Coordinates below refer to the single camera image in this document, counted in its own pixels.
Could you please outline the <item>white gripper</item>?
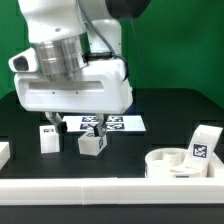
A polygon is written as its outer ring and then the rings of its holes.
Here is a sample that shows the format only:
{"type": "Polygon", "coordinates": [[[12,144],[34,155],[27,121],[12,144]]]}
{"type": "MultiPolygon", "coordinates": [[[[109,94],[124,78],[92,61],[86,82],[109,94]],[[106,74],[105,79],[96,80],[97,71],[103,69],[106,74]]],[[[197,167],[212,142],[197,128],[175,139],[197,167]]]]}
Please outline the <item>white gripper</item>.
{"type": "Polygon", "coordinates": [[[123,114],[133,102],[120,59],[91,61],[74,80],[65,82],[49,81],[38,73],[18,73],[14,82],[21,105],[27,111],[46,112],[59,134],[67,132],[67,123],[56,112],[99,113],[94,134],[103,137],[107,121],[104,114],[123,114]]]}

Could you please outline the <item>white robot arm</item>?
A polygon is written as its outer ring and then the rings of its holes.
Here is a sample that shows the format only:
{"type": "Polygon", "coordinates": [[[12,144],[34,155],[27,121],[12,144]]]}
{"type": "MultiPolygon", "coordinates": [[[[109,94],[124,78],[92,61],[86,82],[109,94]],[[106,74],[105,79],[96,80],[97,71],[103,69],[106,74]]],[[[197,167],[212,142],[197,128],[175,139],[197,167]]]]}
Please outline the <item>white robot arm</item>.
{"type": "Polygon", "coordinates": [[[59,132],[60,113],[106,117],[132,104],[129,69],[121,56],[121,19],[139,17],[151,0],[18,0],[30,48],[9,60],[21,105],[40,111],[59,132]]]}

